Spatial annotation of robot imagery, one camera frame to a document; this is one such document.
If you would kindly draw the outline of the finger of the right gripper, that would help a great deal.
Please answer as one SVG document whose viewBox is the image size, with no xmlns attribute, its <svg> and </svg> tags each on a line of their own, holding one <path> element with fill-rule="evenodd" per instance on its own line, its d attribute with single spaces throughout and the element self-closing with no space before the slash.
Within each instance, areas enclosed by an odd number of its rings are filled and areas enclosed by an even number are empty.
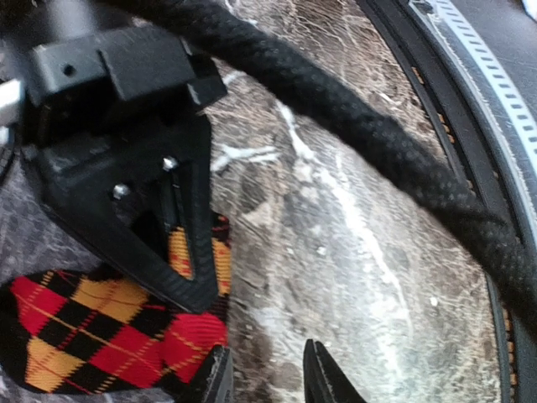
<svg viewBox="0 0 537 403">
<path fill-rule="evenodd" d="M 99 259 L 185 311 L 216 300 L 206 116 L 29 144 L 21 157 L 45 214 Z"/>
</svg>

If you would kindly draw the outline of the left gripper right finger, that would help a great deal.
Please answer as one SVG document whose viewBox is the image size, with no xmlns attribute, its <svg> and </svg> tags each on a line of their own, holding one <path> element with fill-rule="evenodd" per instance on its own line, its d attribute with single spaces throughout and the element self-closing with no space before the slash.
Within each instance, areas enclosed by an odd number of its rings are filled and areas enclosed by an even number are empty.
<svg viewBox="0 0 537 403">
<path fill-rule="evenodd" d="M 303 375 L 306 403 L 366 403 L 319 341 L 305 343 Z"/>
</svg>

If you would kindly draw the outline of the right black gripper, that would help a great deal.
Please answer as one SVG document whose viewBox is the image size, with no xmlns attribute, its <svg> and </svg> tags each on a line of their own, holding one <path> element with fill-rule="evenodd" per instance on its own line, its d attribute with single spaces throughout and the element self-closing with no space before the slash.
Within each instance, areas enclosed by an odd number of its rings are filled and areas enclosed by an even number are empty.
<svg viewBox="0 0 537 403">
<path fill-rule="evenodd" d="M 125 139 L 130 128 L 155 142 L 178 125 L 185 132 L 161 156 L 209 164 L 202 112 L 227 89 L 211 58 L 185 39 L 93 1 L 4 1 L 1 36 L 8 70 L 23 85 L 25 164 L 107 134 Z"/>
</svg>

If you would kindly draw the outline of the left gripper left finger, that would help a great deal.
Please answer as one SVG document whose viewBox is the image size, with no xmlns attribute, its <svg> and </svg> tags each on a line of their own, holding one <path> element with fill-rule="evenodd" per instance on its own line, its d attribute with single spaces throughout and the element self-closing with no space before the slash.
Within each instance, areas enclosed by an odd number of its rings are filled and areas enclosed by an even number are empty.
<svg viewBox="0 0 537 403">
<path fill-rule="evenodd" d="M 233 360 L 231 350 L 215 346 L 203 361 L 184 393 L 184 402 L 233 403 Z"/>
</svg>

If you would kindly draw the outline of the argyle red orange black sock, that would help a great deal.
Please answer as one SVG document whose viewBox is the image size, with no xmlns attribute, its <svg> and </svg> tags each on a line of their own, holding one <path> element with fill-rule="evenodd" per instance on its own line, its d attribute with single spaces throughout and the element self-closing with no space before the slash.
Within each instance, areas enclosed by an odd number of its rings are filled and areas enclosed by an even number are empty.
<svg viewBox="0 0 537 403">
<path fill-rule="evenodd" d="M 182 392 L 209 352 L 227 344 L 232 283 L 230 223 L 212 217 L 218 296 L 193 314 L 102 265 L 47 270 L 1 287 L 1 366 L 38 394 Z"/>
</svg>

